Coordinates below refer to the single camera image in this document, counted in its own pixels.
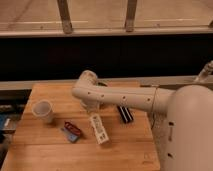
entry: white cup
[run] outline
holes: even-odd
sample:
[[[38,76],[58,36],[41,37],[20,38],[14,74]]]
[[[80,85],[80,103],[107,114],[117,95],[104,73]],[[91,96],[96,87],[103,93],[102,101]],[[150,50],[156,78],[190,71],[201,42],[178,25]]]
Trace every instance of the white cup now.
[[[51,123],[53,120],[52,104],[47,100],[41,100],[33,105],[33,115],[42,119],[44,123]]]

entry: dark background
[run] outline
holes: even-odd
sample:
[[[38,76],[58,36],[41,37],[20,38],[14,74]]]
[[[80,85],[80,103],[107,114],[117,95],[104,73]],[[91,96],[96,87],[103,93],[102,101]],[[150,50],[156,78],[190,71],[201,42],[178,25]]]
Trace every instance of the dark background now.
[[[0,81],[197,75],[213,59],[213,34],[1,38]]]

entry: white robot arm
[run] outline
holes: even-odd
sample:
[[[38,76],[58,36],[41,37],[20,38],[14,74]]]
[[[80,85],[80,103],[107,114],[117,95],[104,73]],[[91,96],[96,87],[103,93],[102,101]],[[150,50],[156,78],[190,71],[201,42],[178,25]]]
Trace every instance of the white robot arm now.
[[[98,101],[141,109],[147,112],[166,113],[174,91],[151,88],[121,88],[97,86],[97,75],[84,71],[72,89],[75,97],[86,101]]]
[[[72,89],[85,105],[111,103],[157,114],[168,120],[165,171],[213,171],[213,93],[190,85],[177,91],[161,88],[97,86],[97,76],[84,71]]]

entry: red object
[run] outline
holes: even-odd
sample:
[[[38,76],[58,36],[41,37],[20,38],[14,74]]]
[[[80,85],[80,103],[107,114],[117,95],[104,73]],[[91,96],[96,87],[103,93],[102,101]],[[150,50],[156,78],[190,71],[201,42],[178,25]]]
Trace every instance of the red object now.
[[[75,134],[76,136],[81,136],[82,131],[75,125],[71,124],[70,122],[64,122],[64,127],[71,133]]]

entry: wooden tabletop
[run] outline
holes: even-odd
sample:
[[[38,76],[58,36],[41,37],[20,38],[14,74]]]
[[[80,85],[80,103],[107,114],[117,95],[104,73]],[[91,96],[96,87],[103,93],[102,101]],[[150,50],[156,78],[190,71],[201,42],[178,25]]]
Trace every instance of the wooden tabletop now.
[[[139,86],[111,82],[109,86]],[[72,83],[35,84],[2,166],[4,171],[159,171],[160,165],[145,112],[132,111],[134,122],[124,124],[115,105],[99,111],[110,141],[98,145],[89,117],[72,97]],[[34,103],[53,104],[54,123],[44,124],[31,112]],[[77,125],[84,136],[70,143],[60,130],[64,121]]]

